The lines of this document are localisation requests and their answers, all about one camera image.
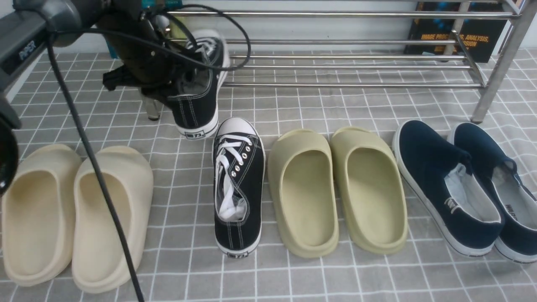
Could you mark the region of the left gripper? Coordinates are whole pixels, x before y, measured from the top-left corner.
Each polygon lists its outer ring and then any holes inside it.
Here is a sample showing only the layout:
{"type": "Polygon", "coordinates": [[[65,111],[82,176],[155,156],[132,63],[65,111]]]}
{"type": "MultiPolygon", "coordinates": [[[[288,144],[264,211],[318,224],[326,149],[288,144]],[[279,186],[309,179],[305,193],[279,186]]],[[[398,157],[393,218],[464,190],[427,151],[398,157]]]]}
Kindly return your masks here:
{"type": "Polygon", "coordinates": [[[193,60],[197,46],[187,48],[168,41],[161,21],[175,23],[186,31],[185,25],[171,15],[180,8],[150,6],[141,8],[140,0],[105,0],[104,14],[97,22],[98,29],[114,47],[123,65],[105,73],[102,83],[109,91],[117,87],[139,88],[155,94],[166,85],[175,83],[184,69],[195,68],[193,60]]]}

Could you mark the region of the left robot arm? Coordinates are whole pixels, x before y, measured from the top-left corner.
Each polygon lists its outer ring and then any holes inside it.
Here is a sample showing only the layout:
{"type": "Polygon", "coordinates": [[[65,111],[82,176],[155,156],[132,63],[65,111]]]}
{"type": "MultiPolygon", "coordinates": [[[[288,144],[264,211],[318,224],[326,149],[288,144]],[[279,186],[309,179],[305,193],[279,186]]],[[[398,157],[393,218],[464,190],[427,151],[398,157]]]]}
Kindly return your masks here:
{"type": "Polygon", "coordinates": [[[180,72],[203,65],[198,51],[166,39],[158,17],[171,17],[165,4],[142,6],[140,0],[14,0],[13,11],[1,18],[1,194],[15,179],[19,151],[15,130],[19,115],[5,90],[44,51],[73,44],[84,33],[105,37],[119,68],[105,73],[103,86],[140,88],[153,99],[159,89],[175,83],[180,72]]]}

